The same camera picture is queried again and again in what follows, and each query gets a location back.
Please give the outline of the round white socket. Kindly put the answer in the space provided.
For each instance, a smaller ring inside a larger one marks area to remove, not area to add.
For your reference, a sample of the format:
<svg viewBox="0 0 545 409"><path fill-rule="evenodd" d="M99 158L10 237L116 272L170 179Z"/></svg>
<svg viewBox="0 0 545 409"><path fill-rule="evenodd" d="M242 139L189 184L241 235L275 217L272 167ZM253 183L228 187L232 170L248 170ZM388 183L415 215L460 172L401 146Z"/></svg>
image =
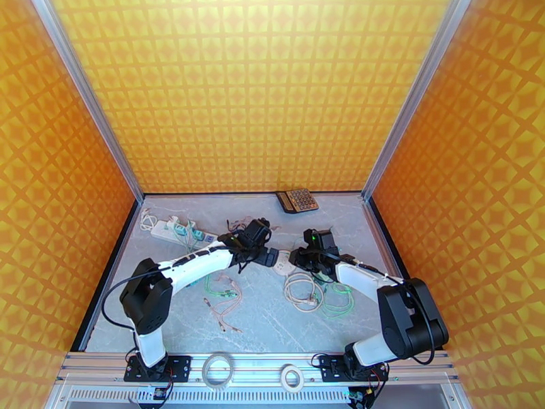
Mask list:
<svg viewBox="0 0 545 409"><path fill-rule="evenodd" d="M287 277L296 271L296 266L290 262L290 251L279 250L276 263L272 270L282 277Z"/></svg>

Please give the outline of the white power strip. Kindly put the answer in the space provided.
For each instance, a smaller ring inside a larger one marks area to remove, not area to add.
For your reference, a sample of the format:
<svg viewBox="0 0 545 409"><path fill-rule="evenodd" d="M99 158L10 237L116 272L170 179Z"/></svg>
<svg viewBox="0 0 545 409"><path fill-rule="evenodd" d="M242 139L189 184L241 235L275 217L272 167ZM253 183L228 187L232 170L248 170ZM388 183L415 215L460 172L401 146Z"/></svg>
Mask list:
<svg viewBox="0 0 545 409"><path fill-rule="evenodd" d="M188 231L188 228L195 228L195 229L198 229L200 230L197 226L196 226L196 223L192 220L189 220L187 222L187 224L183 225L181 224L180 222L176 222L176 221L172 221L172 220L169 220L169 221L164 221L164 220L159 220L154 226L153 226L153 229L151 230L151 236L152 237L155 237L156 239L161 239L162 241L167 241L169 243L174 243L174 244L177 244L177 245L181 245L183 246L188 252L192 252L192 251L195 251L195 250L198 250L200 248L203 248L203 247L206 247L207 245L209 244L206 244L205 242L201 242L195 246L189 246L188 243L180 243L180 241L178 241L176 239L176 237L174 236L174 233L173 233L173 225L174 224L180 224L182 226L184 226L186 228L186 231Z"/></svg>

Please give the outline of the black desk calculator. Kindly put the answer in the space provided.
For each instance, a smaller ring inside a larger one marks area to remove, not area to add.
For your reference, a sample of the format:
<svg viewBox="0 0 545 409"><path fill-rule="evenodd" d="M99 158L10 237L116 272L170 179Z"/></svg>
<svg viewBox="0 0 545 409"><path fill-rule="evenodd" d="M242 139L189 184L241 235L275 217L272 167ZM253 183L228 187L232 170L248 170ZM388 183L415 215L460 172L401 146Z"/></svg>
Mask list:
<svg viewBox="0 0 545 409"><path fill-rule="evenodd" d="M285 213L298 214L319 209L316 199L308 189L275 192Z"/></svg>

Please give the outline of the small white tape roll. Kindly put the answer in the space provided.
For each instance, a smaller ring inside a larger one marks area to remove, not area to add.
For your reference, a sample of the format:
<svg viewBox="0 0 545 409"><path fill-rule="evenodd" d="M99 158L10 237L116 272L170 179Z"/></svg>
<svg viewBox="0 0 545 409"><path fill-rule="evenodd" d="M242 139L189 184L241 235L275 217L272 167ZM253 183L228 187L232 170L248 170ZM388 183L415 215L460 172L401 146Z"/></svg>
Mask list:
<svg viewBox="0 0 545 409"><path fill-rule="evenodd" d="M286 365L281 370L280 383L288 393L299 393L305 385L305 380L297 366Z"/></svg>

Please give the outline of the large white tape roll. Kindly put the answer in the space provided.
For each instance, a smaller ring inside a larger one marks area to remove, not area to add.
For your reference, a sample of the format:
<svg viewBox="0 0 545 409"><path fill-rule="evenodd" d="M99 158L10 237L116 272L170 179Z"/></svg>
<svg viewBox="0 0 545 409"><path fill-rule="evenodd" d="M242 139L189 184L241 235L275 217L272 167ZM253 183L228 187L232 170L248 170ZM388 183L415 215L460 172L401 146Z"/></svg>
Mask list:
<svg viewBox="0 0 545 409"><path fill-rule="evenodd" d="M225 364L225 369L228 370L227 376L223 380L213 380L209 376L209 372L212 366L216 362L222 362ZM203 363L201 370L201 377L203 383L210 389L216 391L222 391L229 387L234 375L234 362L230 355L226 353L213 353Z"/></svg>

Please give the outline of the perforated metal panel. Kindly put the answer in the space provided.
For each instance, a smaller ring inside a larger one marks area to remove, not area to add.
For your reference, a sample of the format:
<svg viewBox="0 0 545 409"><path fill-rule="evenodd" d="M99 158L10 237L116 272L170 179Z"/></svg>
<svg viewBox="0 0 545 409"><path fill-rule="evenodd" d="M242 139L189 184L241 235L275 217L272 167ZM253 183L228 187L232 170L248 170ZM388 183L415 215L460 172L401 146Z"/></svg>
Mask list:
<svg viewBox="0 0 545 409"><path fill-rule="evenodd" d="M288 393L282 388L175 387L165 402L155 403L156 387L128 384L56 386L44 409L350 409L346 387L305 388ZM451 384L387 386L371 409L472 409Z"/></svg>

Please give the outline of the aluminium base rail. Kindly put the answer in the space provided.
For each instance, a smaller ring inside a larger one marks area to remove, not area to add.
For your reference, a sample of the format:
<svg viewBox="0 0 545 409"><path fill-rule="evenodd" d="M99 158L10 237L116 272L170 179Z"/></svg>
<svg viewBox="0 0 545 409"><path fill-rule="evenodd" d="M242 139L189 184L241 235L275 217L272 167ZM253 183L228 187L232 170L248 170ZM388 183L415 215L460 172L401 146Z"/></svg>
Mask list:
<svg viewBox="0 0 545 409"><path fill-rule="evenodd" d="M341 386L370 384L376 386L383 382L323 382L317 368L319 356L309 353L234 353L234 375L231 387L277 387L280 385L281 370L286 365L297 366L303 374L305 387L316 385ZM191 357L191 371L187 386L202 387L203 363L207 353L194 353ZM71 352L61 364L57 382L72 381L82 384L128 383L123 381L129 357L119 353ZM390 384L442 384L459 382L456 370L447 352L437 352L430 365L419 365L414 360L401 360L387 363ZM225 364L216 362L209 372L213 380L223 380L228 374Z"/></svg>

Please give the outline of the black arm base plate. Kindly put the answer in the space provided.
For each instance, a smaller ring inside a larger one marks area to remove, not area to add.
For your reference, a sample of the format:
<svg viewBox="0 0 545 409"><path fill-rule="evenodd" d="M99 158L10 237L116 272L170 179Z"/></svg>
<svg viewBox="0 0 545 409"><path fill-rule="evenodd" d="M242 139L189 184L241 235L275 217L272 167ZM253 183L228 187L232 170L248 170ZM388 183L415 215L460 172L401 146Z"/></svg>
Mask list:
<svg viewBox="0 0 545 409"><path fill-rule="evenodd" d="M385 363L363 366L355 358L341 355L320 355L317 368L323 382L385 382L389 379Z"/></svg>
<svg viewBox="0 0 545 409"><path fill-rule="evenodd" d="M124 382L181 382L189 380L191 357L185 355L166 355L151 367L144 364L140 353L129 357Z"/></svg>

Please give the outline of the aluminium frame post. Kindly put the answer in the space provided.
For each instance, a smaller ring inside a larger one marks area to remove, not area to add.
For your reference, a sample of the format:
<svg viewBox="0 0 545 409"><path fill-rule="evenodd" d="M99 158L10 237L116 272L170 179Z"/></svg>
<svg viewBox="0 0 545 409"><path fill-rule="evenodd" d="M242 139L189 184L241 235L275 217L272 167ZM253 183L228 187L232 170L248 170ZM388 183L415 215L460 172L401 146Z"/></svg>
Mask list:
<svg viewBox="0 0 545 409"><path fill-rule="evenodd" d="M52 1L31 0L31 2L126 184L136 202L141 205L144 202L144 192L114 134L102 105L99 103Z"/></svg>
<svg viewBox="0 0 545 409"><path fill-rule="evenodd" d="M368 204L383 177L390 160L399 146L410 121L416 113L454 34L456 33L472 0L451 0L439 24L429 49L412 82L405 101L396 116L388 137L365 183L361 196Z"/></svg>

